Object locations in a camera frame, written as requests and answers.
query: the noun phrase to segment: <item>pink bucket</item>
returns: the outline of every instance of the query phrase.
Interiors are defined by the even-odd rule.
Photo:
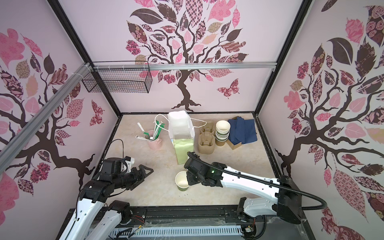
[[[148,132],[149,136],[152,137],[153,135],[153,130],[150,130]],[[158,137],[155,141],[147,141],[148,143],[148,147],[152,150],[159,150],[162,146],[163,146],[163,143],[161,142],[161,139]]]

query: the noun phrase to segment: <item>floral tree wallpaper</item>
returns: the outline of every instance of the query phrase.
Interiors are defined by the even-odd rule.
[[[241,41],[242,28],[236,28],[240,11],[235,0],[135,0],[143,8],[131,13],[127,21],[132,39],[126,49],[135,55],[136,63],[236,63],[242,62],[248,54],[241,52],[246,45]],[[160,28],[154,24],[163,24]],[[184,107],[193,112],[195,103],[185,81],[213,81],[232,73],[229,69],[151,71],[159,82],[176,84],[183,95],[180,103],[172,109]],[[239,92],[239,79],[229,87],[218,88],[224,97]]]
[[[339,2],[328,0],[321,11]],[[383,146],[371,144],[384,144],[384,6],[361,10],[366,24],[351,14],[345,33],[313,49],[312,59],[304,60],[297,75],[290,76],[296,80],[281,100],[291,113],[282,121],[291,122],[294,139],[290,152],[275,150],[283,173],[291,176],[298,152],[304,148],[313,164],[323,167],[324,183],[334,185],[351,211],[369,223],[384,221],[384,164],[357,156],[384,158]],[[332,44],[332,51],[323,49],[325,43]],[[368,218],[367,212],[376,217]],[[355,230],[339,226],[329,208],[322,213],[323,232],[335,239],[364,239]]]
[[[49,53],[11,28],[6,34],[0,33],[0,58],[4,62],[0,65],[0,74],[5,87],[0,93],[0,142],[7,145],[65,83],[68,73],[64,63],[55,66]],[[15,68],[9,68],[12,61],[18,62]],[[95,154],[90,154],[88,159],[78,159],[59,152],[66,147],[66,141],[77,137],[69,135],[67,129],[82,128],[87,124],[78,119],[83,107],[94,111],[93,116],[89,115],[89,126],[103,123],[102,107],[91,99],[89,105],[84,106],[85,99],[78,97],[81,91],[81,83],[78,83],[36,133],[38,139],[33,142],[31,139],[16,156],[16,161],[22,161],[12,163],[3,173],[0,180],[0,225],[5,221],[4,211],[15,206],[19,191],[34,196],[34,186],[49,179],[55,169],[74,169],[79,177],[79,190],[84,176],[92,173],[95,167],[89,165],[91,162],[95,165]],[[17,173],[10,175],[9,170],[14,168]]]

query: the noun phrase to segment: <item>tree decal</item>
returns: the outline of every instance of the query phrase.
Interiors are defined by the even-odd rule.
[[[184,63],[242,62],[247,56],[239,53],[246,42],[235,42],[241,29],[229,31],[237,27],[240,21],[240,12],[234,8],[235,0],[185,0],[183,11],[183,0],[155,1],[155,4],[143,0],[136,2],[146,8],[133,11],[131,17],[135,18],[127,21],[134,40],[127,41],[126,49],[136,56],[137,64],[143,60],[150,64],[174,64],[183,60]],[[156,7],[158,13],[148,9],[151,7]],[[202,19],[203,13],[208,10],[208,19]],[[224,20],[228,16],[232,16],[232,19]],[[136,17],[144,24],[131,22],[137,21]],[[216,21],[206,26],[210,19]],[[184,106],[191,112],[190,106],[201,105],[191,100],[185,81],[200,81],[202,78],[213,81],[213,77],[220,78],[229,73],[229,69],[209,70],[209,73],[196,69],[151,71],[152,77],[157,76],[159,82],[175,83],[181,90],[184,98],[172,109]],[[226,97],[237,93],[234,88],[220,88],[219,91]]]
[[[18,46],[18,49],[23,49],[24,44],[17,42],[18,33],[13,29],[8,29],[7,42],[8,46]],[[13,72],[18,78],[26,78],[25,88],[23,88],[22,81],[16,78],[15,74],[11,74],[10,70],[5,70],[5,66],[0,66],[1,79],[4,82],[6,91],[8,93],[0,93],[0,116],[5,117],[8,121],[0,121],[0,134],[5,134],[8,131],[12,133],[9,139],[0,137],[0,142],[7,145],[23,128],[30,118],[36,114],[41,107],[48,101],[48,93],[52,91],[53,94],[57,92],[54,85],[62,85],[68,78],[66,73],[66,65],[62,64],[60,68],[55,70],[55,65],[49,54],[43,58],[41,49],[30,39],[23,37],[25,44],[30,48],[30,56],[26,60],[17,64]],[[0,45],[3,59],[8,56],[7,51],[12,51],[12,48]],[[8,60],[19,60],[23,55],[9,55],[10,58],[5,59],[6,65]],[[43,91],[38,91],[38,81],[43,83]],[[71,137],[65,129],[68,127],[76,127],[80,122],[75,119],[80,115],[83,108],[83,99],[76,99],[80,92],[80,84],[78,84],[73,91],[66,97],[64,102],[58,106],[54,113],[45,121],[44,125],[36,133],[38,142],[34,145],[24,148],[16,156],[17,159],[24,159],[24,162],[19,164],[10,165],[10,168],[19,168],[14,176],[20,190],[33,195],[33,185],[39,181],[46,180],[49,177],[50,171],[54,168],[71,167],[75,168],[79,176],[79,190],[83,185],[83,177],[85,174],[90,175],[92,169],[88,169],[93,155],[85,161],[80,161],[76,158],[68,158],[60,156],[58,146],[65,146],[64,141],[66,138]],[[65,118],[70,118],[67,122],[60,122]]]
[[[371,33],[377,26],[373,28],[369,25],[370,22],[378,22],[379,30],[383,30],[384,8],[366,8],[369,16],[365,31],[362,21],[347,19],[349,40],[340,37],[328,40],[333,46],[332,53],[326,53],[320,45],[312,61],[308,61],[310,64],[304,62],[298,67],[298,80],[290,85],[292,91],[284,97],[287,107],[292,110],[288,119],[292,121],[295,139],[289,155],[275,150],[283,161],[281,169],[286,169],[291,176],[291,164],[298,151],[303,145],[309,145],[308,154],[313,155],[314,164],[324,165],[327,186],[333,182],[340,196],[364,218],[366,211],[373,209],[384,220],[383,184],[371,178],[382,174],[384,167],[353,155],[366,152],[384,158],[383,151],[367,145],[371,142],[367,141],[369,137],[384,144],[384,129],[378,126],[384,123],[384,107],[376,107],[384,101],[384,74],[380,74],[384,68],[380,68],[380,73],[372,70],[382,67],[376,53],[384,50],[384,43],[382,34]],[[332,160],[334,169],[329,164]],[[343,172],[342,168],[352,175]],[[366,210],[365,198],[372,209]],[[349,228],[337,227],[330,217],[326,216],[322,221],[324,230],[329,234],[333,231],[339,237],[340,234],[352,234],[353,239],[363,239]]]

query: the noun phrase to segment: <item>stack of paper cups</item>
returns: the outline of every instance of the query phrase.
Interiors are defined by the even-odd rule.
[[[229,136],[229,129],[231,128],[231,125],[228,121],[221,120],[216,123],[216,145],[217,146],[223,146],[225,144],[225,141],[228,139]]]

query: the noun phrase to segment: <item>black wire mesh basket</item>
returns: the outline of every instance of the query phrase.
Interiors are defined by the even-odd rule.
[[[83,78],[89,93],[108,91],[110,93],[149,93],[152,76],[147,61],[134,62],[136,65],[99,65],[94,62],[93,70]]]

